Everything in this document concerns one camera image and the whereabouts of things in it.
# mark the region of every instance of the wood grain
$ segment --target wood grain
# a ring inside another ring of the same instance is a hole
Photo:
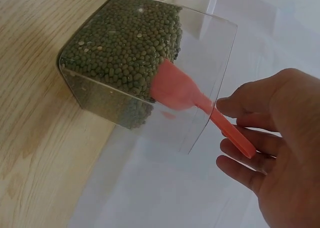
[[[0,0],[0,228],[64,228],[114,125],[80,109],[60,48],[106,0]]]

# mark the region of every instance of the white surface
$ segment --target white surface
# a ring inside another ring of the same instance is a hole
[[[238,24],[220,96],[286,67],[319,76],[319,35],[294,16],[257,0],[218,0],[215,13]],[[209,124],[185,155],[117,128],[69,228],[267,228],[254,195],[217,169],[221,139]]]

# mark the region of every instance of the plastic box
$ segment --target plastic box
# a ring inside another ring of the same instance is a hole
[[[149,94],[168,59],[213,102],[237,26],[158,0],[108,0],[78,29],[58,67],[80,106],[157,144],[189,152],[209,121],[197,107],[174,111]]]

